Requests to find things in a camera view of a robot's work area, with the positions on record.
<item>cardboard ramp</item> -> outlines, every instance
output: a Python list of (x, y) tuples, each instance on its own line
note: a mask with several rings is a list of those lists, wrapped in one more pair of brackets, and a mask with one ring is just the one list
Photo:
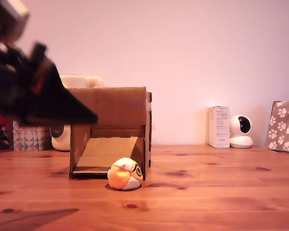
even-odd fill
[(142, 166), (143, 151), (143, 138), (90, 138), (73, 174), (107, 176), (112, 164), (123, 157), (132, 158)]

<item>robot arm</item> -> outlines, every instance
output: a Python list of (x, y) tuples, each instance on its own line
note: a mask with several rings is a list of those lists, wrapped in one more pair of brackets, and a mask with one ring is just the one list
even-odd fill
[(13, 43), (21, 36), (29, 11), (20, 0), (0, 0), (0, 113), (24, 126), (93, 124), (97, 115), (62, 85), (46, 46), (36, 43), (26, 57)]

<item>plush toy eye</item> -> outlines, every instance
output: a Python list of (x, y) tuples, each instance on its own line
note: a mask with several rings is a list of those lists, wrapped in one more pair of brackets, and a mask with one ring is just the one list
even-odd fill
[(139, 177), (141, 177), (141, 170), (140, 168), (137, 166), (137, 169), (136, 169), (136, 173)]
[(132, 172), (134, 172), (134, 171), (136, 170), (137, 167), (138, 167), (138, 164), (135, 164), (135, 167), (134, 167), (134, 169), (133, 169)]

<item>camera lens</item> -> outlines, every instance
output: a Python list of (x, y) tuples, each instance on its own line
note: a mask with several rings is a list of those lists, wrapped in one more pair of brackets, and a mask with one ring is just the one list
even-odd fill
[(241, 132), (248, 133), (250, 130), (250, 121), (246, 117), (243, 117), (243, 116), (239, 117), (239, 121), (240, 121)]

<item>cardboard flap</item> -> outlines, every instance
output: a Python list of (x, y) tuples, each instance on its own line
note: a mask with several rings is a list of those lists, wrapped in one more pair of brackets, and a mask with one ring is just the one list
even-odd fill
[(112, 164), (123, 157), (129, 157), (142, 166), (144, 162), (143, 138), (91, 138), (73, 174), (107, 175)]
[(98, 115), (98, 125), (145, 125), (147, 91), (141, 88), (69, 89)]

